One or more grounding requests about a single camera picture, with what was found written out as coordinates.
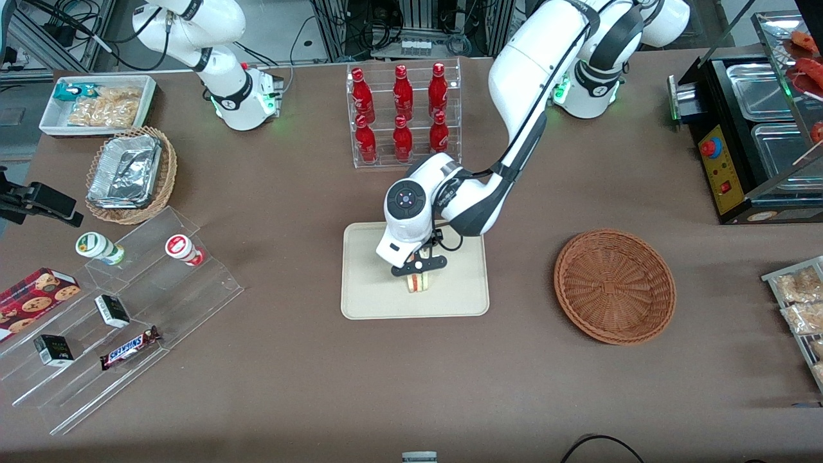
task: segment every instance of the black mount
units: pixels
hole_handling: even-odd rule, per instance
[[[27,215],[42,215],[79,227],[83,214],[74,211],[77,203],[54,188],[40,182],[29,186],[13,184],[0,166],[0,218],[22,225]]]
[[[443,230],[435,228],[435,230],[431,233],[431,238],[429,238],[429,240],[419,250],[416,250],[415,253],[411,255],[414,259],[407,260],[402,267],[392,267],[392,275],[395,277],[405,277],[406,275],[422,274],[423,272],[442,269],[445,267],[449,261],[443,255],[435,255],[427,258],[420,256],[420,251],[426,248],[433,252],[435,246],[440,244],[442,240]]]

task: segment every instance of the yellow panel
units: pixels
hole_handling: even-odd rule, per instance
[[[740,179],[737,178],[737,172],[734,170],[732,158],[728,155],[726,138],[723,137],[723,131],[720,130],[719,125],[700,140],[700,143],[697,144],[698,149],[711,138],[718,138],[720,140],[720,155],[714,159],[710,159],[701,154],[700,158],[703,160],[706,176],[709,177],[709,185],[711,185],[714,203],[717,204],[718,211],[721,214],[725,214],[742,203],[745,195],[743,194],[743,188],[740,186]],[[728,182],[727,185],[731,186],[731,189],[723,193],[721,185],[726,182]]]

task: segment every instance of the acrylic display stand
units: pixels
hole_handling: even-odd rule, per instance
[[[402,164],[394,157],[394,116],[398,115],[394,108],[394,68],[381,68],[373,63],[350,64],[346,73],[346,98],[349,108],[349,131],[351,132],[351,151],[354,155],[355,167],[408,167],[418,159],[429,155],[429,130],[433,121],[429,116],[429,82],[431,81],[431,67],[435,63],[443,63],[446,67],[445,78],[449,83],[447,92],[448,101],[446,105],[446,126],[449,127],[449,148],[446,152],[461,162],[463,159],[461,146],[461,124],[463,123],[463,113],[461,112],[461,77],[460,62],[456,58],[451,59],[421,59],[413,62],[403,63],[407,67],[407,78],[414,90],[414,117],[409,122],[414,147],[411,159],[407,164]],[[355,139],[355,110],[354,100],[351,98],[351,89],[354,81],[351,80],[351,70],[362,68],[365,82],[371,88],[374,97],[375,119],[370,124],[374,131],[374,138],[377,142],[377,161],[373,164],[366,164],[360,157]]]
[[[197,231],[167,207],[118,241],[126,251],[123,262],[108,266],[90,260],[75,272],[82,289],[77,297],[0,344],[2,386],[12,403],[38,407],[51,434],[67,433],[243,292],[229,270],[208,254]],[[189,267],[165,253],[166,240],[178,233],[206,251],[205,262]],[[94,303],[100,294],[120,299],[132,319],[128,326],[103,323]],[[100,356],[152,325],[161,340],[102,371]],[[45,366],[32,341],[39,334],[65,337],[75,361],[62,368]]]
[[[385,222],[352,223],[343,232],[343,279],[340,310],[351,320],[480,316],[489,309],[489,283],[483,237],[467,236],[455,252],[435,247],[449,263],[429,274],[429,289],[408,292],[406,277],[391,274],[391,265],[374,252]],[[443,227],[444,243],[460,240]]]

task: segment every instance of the bottle cap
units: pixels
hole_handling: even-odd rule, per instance
[[[88,231],[77,238],[74,249],[79,255],[94,259],[105,252],[108,244],[109,240],[105,236],[94,231]]]
[[[165,243],[165,253],[182,259],[192,252],[192,241],[185,235],[174,235]]]

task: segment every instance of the small box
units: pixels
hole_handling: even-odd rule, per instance
[[[80,291],[74,278],[54,270],[39,269],[0,292],[0,343]]]
[[[54,334],[41,334],[35,338],[35,348],[40,360],[48,367],[66,367],[74,362],[66,338]]]
[[[102,294],[95,297],[95,304],[97,305],[97,310],[100,311],[100,314],[103,316],[103,322],[108,326],[125,328],[128,325],[128,314],[117,297]]]

